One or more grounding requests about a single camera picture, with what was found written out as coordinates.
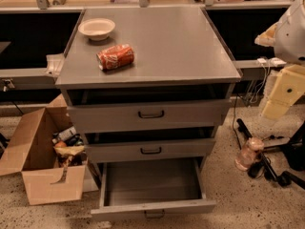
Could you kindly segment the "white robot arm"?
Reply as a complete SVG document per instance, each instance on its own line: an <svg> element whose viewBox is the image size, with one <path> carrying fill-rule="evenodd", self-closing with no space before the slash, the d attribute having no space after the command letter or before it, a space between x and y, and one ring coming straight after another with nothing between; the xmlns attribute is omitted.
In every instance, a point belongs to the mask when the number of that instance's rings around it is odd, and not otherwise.
<svg viewBox="0 0 305 229"><path fill-rule="evenodd" d="M276 121L305 93L305 0L294 0L254 42L273 47L274 56L287 63L268 76L260 104L261 116Z"/></svg>

